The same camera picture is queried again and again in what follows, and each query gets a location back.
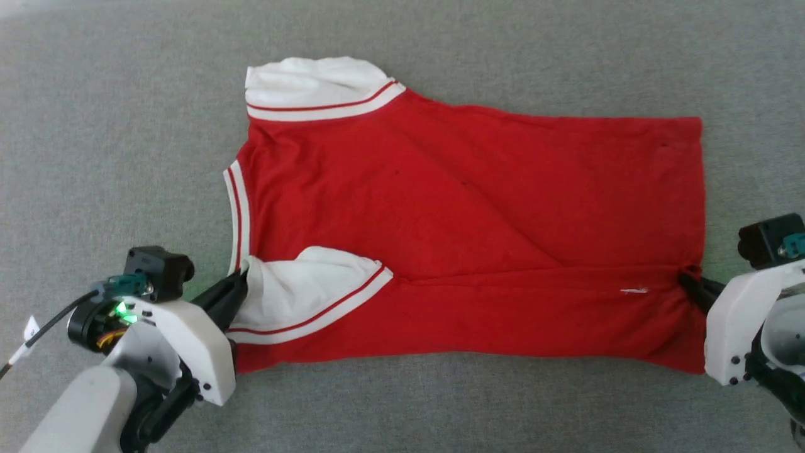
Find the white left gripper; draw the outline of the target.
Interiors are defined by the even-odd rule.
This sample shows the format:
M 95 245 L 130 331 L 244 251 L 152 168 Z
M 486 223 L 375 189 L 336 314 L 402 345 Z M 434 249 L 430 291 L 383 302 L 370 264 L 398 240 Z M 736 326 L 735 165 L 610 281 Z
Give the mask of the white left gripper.
M 187 367 L 202 398 L 222 406 L 236 389 L 230 329 L 244 304 L 247 272 L 236 271 L 190 302 L 126 300 L 135 316 L 125 333 L 125 365 L 170 389 Z

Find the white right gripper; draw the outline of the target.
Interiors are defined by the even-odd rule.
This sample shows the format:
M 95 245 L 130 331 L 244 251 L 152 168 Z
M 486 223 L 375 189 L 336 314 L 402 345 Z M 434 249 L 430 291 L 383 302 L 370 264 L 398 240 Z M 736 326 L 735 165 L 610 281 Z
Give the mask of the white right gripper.
M 803 283 L 803 260 L 735 276 L 726 286 L 689 271 L 680 272 L 678 282 L 688 299 L 708 314 L 705 372 L 719 384 L 730 385 L 744 374 L 733 358 L 743 359 L 750 352 L 783 290 Z

